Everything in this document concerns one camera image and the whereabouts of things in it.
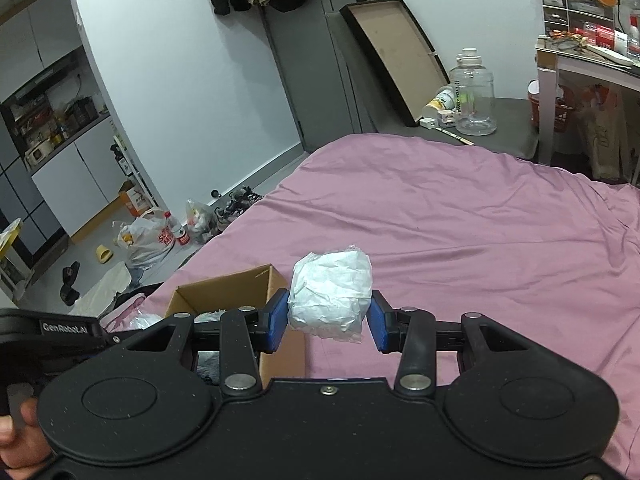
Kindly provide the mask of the person's left hand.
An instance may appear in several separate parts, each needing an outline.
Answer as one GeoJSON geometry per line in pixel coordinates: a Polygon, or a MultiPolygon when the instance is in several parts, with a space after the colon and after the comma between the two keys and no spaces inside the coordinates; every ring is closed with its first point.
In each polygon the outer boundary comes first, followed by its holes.
{"type": "Polygon", "coordinates": [[[28,479],[47,463],[51,448],[37,420],[37,400],[20,408],[24,426],[18,428],[10,415],[1,417],[1,470],[10,479],[28,479]]]}

